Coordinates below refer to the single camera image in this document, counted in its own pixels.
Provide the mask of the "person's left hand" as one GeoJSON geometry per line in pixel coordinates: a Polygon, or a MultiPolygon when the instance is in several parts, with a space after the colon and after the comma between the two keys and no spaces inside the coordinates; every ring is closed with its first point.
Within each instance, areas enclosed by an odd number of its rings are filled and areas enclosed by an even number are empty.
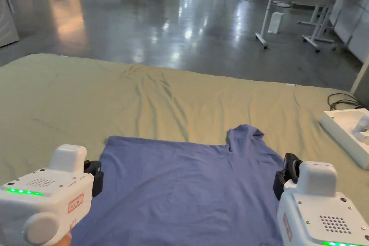
{"type": "Polygon", "coordinates": [[[72,234],[68,232],[60,241],[58,241],[54,246],[71,246],[72,234]]]}

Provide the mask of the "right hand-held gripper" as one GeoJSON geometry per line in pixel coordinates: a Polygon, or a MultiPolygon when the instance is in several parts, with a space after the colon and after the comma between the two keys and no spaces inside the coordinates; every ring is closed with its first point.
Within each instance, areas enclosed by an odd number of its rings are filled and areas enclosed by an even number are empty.
{"type": "Polygon", "coordinates": [[[369,226],[354,203],[337,192],[332,164],[303,162],[286,153],[276,172],[277,222],[285,246],[367,246],[369,226]]]}

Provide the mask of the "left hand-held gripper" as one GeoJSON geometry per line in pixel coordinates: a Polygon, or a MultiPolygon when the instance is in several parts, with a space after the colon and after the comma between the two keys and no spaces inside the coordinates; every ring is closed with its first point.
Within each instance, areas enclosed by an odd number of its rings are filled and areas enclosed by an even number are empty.
{"type": "Polygon", "coordinates": [[[1,185],[2,246],[53,246],[89,213],[104,173],[86,155],[82,146],[61,145],[48,167],[1,185]]]}

